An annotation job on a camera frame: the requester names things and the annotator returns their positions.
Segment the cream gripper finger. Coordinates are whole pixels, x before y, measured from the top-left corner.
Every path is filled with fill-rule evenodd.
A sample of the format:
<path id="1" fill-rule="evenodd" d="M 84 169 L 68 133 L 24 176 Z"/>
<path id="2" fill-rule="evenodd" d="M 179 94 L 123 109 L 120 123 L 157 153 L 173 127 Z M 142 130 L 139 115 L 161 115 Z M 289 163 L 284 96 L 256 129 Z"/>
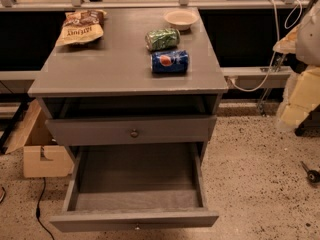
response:
<path id="1" fill-rule="evenodd" d="M 320 105 L 320 67 L 309 65 L 293 72 L 286 82 L 283 101 L 276 113 L 276 128 L 293 131 Z"/>
<path id="2" fill-rule="evenodd" d="M 295 26 L 290 30 L 285 37 L 276 42 L 273 46 L 273 50 L 282 54 L 295 54 L 298 29 L 299 26 Z"/>

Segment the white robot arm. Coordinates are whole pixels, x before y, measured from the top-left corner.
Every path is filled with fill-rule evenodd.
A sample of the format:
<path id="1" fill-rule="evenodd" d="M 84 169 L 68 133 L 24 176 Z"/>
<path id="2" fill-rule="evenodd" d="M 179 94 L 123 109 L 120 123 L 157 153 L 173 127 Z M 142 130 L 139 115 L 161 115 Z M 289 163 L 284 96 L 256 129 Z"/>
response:
<path id="1" fill-rule="evenodd" d="M 293 131 L 320 105 L 320 1 L 300 23 L 273 46 L 275 52 L 294 54 L 306 65 L 302 73 L 292 73 L 286 82 L 283 101 L 276 114 L 276 127 Z"/>

